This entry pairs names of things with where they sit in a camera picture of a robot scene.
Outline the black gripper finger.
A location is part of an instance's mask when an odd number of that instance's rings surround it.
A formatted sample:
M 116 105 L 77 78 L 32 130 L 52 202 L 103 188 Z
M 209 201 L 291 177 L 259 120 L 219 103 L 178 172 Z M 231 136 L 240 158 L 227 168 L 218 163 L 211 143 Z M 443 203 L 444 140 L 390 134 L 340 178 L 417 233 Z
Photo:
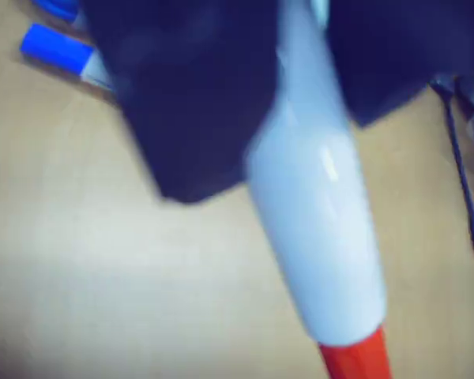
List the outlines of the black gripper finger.
M 327 36 L 344 101 L 361 126 L 439 74 L 474 72 L 474 1 L 332 1 Z
M 83 1 L 89 34 L 161 195 L 243 179 L 277 86 L 275 1 Z

